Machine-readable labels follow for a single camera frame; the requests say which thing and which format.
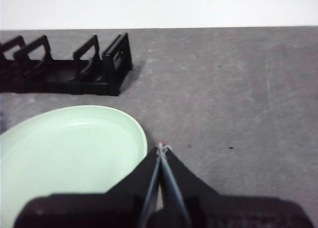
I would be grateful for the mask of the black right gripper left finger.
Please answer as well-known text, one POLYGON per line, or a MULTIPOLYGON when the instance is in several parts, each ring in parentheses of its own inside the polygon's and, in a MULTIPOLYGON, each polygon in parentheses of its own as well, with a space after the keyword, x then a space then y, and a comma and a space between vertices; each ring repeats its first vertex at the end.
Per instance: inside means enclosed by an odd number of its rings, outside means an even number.
POLYGON ((37 197, 18 214, 16 228, 160 228, 162 216, 149 206, 148 190, 162 144, 104 193, 60 193, 37 197))

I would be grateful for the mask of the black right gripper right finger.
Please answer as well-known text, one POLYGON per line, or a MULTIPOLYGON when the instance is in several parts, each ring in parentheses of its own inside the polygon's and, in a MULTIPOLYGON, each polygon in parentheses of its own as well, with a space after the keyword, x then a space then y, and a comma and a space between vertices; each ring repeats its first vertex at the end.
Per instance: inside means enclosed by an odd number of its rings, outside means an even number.
POLYGON ((277 197, 220 194, 191 172, 168 145, 162 153, 194 228, 312 228, 295 202, 277 197))

